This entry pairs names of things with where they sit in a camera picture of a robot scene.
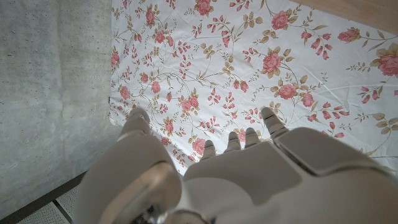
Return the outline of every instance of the pink flower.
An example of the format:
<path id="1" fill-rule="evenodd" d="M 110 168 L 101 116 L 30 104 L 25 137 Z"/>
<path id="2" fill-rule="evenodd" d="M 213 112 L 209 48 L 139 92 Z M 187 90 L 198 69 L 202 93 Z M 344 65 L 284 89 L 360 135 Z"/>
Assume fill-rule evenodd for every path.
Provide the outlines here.
<path id="1" fill-rule="evenodd" d="M 267 72 L 271 72 L 280 67 L 280 58 L 278 53 L 272 53 L 264 57 L 262 61 L 262 67 L 266 69 Z"/>
<path id="2" fill-rule="evenodd" d="M 316 118 L 317 118 L 317 114 L 313 114 L 313 115 L 307 117 L 307 119 L 311 122 L 314 121 Z"/>
<path id="3" fill-rule="evenodd" d="M 248 88 L 249 88 L 248 84 L 245 81 L 242 81 L 241 82 L 241 90 L 243 92 L 246 92 L 248 90 Z"/>
<path id="4" fill-rule="evenodd" d="M 320 42 L 321 42 L 321 39 L 317 38 L 316 41 L 314 43 L 312 43 L 311 48 L 317 49 Z"/>
<path id="5" fill-rule="evenodd" d="M 111 60 L 112 67 L 115 67 L 119 63 L 119 61 L 120 61 L 119 55 L 117 53 L 113 53 Z"/>
<path id="6" fill-rule="evenodd" d="M 311 38 L 311 37 L 312 37 L 312 34 L 309 34 L 309 33 L 305 32 L 305 31 L 303 31 L 303 33 L 301 34 L 301 39 L 308 39 L 308 38 Z"/>
<path id="7" fill-rule="evenodd" d="M 326 102 L 324 105 L 323 105 L 323 108 L 329 108 L 330 107 L 330 103 L 328 103 L 328 102 Z"/>
<path id="8" fill-rule="evenodd" d="M 148 82 L 148 75 L 143 73 L 142 76 L 141 76 L 141 81 L 143 83 L 147 83 Z"/>
<path id="9" fill-rule="evenodd" d="M 366 95 L 366 96 L 365 96 L 365 99 L 363 99 L 362 103 L 363 103 L 363 104 L 367 103 L 367 102 L 369 101 L 370 98 L 371 98 L 370 95 Z"/>
<path id="10" fill-rule="evenodd" d="M 210 11 L 210 0 L 199 0 L 196 7 L 201 16 L 204 16 Z"/>
<path id="11" fill-rule="evenodd" d="M 324 60 L 327 60 L 329 58 L 328 52 L 326 52 L 326 50 L 323 51 L 322 57 L 323 57 Z"/>
<path id="12" fill-rule="evenodd" d="M 317 55 L 320 55 L 321 53 L 322 53 L 322 50 L 323 50 L 323 47 L 320 47 L 319 49 L 318 49 L 318 52 L 316 53 Z"/>
<path id="13" fill-rule="evenodd" d="M 337 134 L 335 134 L 335 137 L 342 138 L 342 137 L 344 137 L 344 133 L 337 133 Z"/>
<path id="14" fill-rule="evenodd" d="M 172 92 L 169 92 L 166 96 L 167 101 L 170 102 L 172 100 Z"/>
<path id="15" fill-rule="evenodd" d="M 163 40 L 164 40 L 164 34 L 163 34 L 163 32 L 162 32 L 162 31 L 157 31 L 157 34 L 156 34 L 156 41 L 157 41 L 158 43 L 162 43 Z"/>
<path id="16" fill-rule="evenodd" d="M 169 145 L 169 138 L 168 137 L 163 137 L 162 140 L 160 140 L 160 141 L 165 146 Z"/>
<path id="17" fill-rule="evenodd" d="M 191 97 L 189 98 L 189 102 L 191 103 L 191 105 L 192 105 L 194 108 L 196 108 L 196 107 L 199 106 L 198 99 L 197 99 L 196 97 L 194 97 L 194 96 L 191 96 Z"/>
<path id="18" fill-rule="evenodd" d="M 245 142 L 246 141 L 246 133 L 244 131 L 239 132 L 238 136 L 239 136 L 239 140 L 241 142 Z"/>
<path id="19" fill-rule="evenodd" d="M 377 100 L 377 99 L 380 98 L 376 90 L 373 90 L 372 98 L 373 98 L 374 100 Z"/>
<path id="20" fill-rule="evenodd" d="M 341 115 L 343 115 L 343 116 L 348 116 L 349 115 L 349 112 L 345 112 L 345 111 L 340 111 L 339 112 Z"/>
<path id="21" fill-rule="evenodd" d="M 288 17 L 285 11 L 280 11 L 278 14 L 272 18 L 272 28 L 275 30 L 283 28 L 288 21 Z"/>
<path id="22" fill-rule="evenodd" d="M 238 88 L 239 88 L 239 84 L 240 84 L 240 82 L 239 82 L 238 80 L 235 80 L 235 82 L 234 82 L 234 88 L 235 88 L 235 89 L 238 89 Z"/>
<path id="23" fill-rule="evenodd" d="M 155 23 L 155 14 L 152 9 L 148 9 L 146 13 L 147 24 L 154 24 Z"/>
<path id="24" fill-rule="evenodd" d="M 167 134 L 171 134 L 173 132 L 173 122 L 171 120 L 169 120 L 169 122 L 165 123 L 165 129 L 167 131 Z"/>
<path id="25" fill-rule="evenodd" d="M 188 156 L 188 159 L 191 160 L 192 162 L 195 161 L 195 158 L 193 156 Z"/>
<path id="26" fill-rule="evenodd" d="M 205 150 L 205 140 L 201 138 L 197 138 L 197 140 L 192 143 L 192 149 L 197 152 L 199 155 L 203 155 L 203 151 Z"/>
<path id="27" fill-rule="evenodd" d="M 330 39 L 330 35 L 331 35 L 331 34 L 323 34 L 322 37 L 323 37 L 325 40 L 329 40 L 329 39 Z"/>
<path id="28" fill-rule="evenodd" d="M 341 32 L 337 38 L 346 43 L 350 43 L 360 38 L 359 30 L 355 28 L 348 29 L 346 32 Z"/>
<path id="29" fill-rule="evenodd" d="M 328 50 L 332 50 L 333 49 L 333 47 L 328 45 L 328 44 L 325 44 L 325 48 L 328 49 Z"/>
<path id="30" fill-rule="evenodd" d="M 312 95 L 309 93 L 304 93 L 303 94 L 303 104 L 306 107 L 312 106 L 312 104 L 314 103 L 314 100 L 312 98 Z"/>
<path id="31" fill-rule="evenodd" d="M 280 97 L 282 97 L 285 100 L 287 100 L 289 98 L 293 98 L 295 93 L 296 93 L 296 88 L 292 84 L 283 85 L 279 89 Z"/>
<path id="32" fill-rule="evenodd" d="M 229 38 L 230 38 L 231 36 L 229 35 L 229 36 L 226 36 L 226 37 L 223 37 L 223 43 L 224 43 L 224 46 L 225 47 L 228 47 L 228 44 L 229 44 Z"/>
<path id="33" fill-rule="evenodd" d="M 160 91 L 159 82 L 154 81 L 154 82 L 152 83 L 152 91 L 153 91 L 154 93 L 158 93 L 158 92 Z"/>
<path id="34" fill-rule="evenodd" d="M 322 111 L 322 113 L 323 113 L 323 118 L 325 118 L 325 119 L 329 119 L 329 118 L 331 118 L 331 116 L 330 116 L 330 113 L 329 113 L 329 112 L 327 112 L 327 111 Z"/>
<path id="35" fill-rule="evenodd" d="M 169 46 L 170 46 L 170 47 L 173 47 L 173 43 L 174 43 L 174 42 L 173 42 L 173 37 L 172 37 L 172 36 L 168 36 L 168 37 L 167 37 L 167 40 L 169 41 Z"/>
<path id="36" fill-rule="evenodd" d="M 340 119 L 340 115 L 336 112 L 332 112 L 332 114 L 335 116 L 336 119 Z"/>
<path id="37" fill-rule="evenodd" d="M 191 103 L 190 103 L 188 100 L 183 100 L 183 101 L 181 102 L 181 107 L 182 107 L 182 109 L 184 109 L 185 111 L 190 111 L 192 105 L 191 105 Z"/>
<path id="38" fill-rule="evenodd" d="M 330 128 L 331 128 L 332 130 L 334 130 L 335 127 L 336 127 L 336 125 L 335 125 L 334 122 L 329 122 L 329 126 L 330 126 Z"/>
<path id="39" fill-rule="evenodd" d="M 383 75 L 393 76 L 398 75 L 398 56 L 387 55 L 383 56 L 379 60 L 379 69 L 383 72 Z"/>
<path id="40" fill-rule="evenodd" d="M 128 98 L 130 98 L 130 90 L 129 90 L 129 88 L 127 88 L 126 86 L 123 86 L 121 89 L 120 89 L 120 95 L 122 96 L 122 98 L 123 99 L 128 99 Z"/>

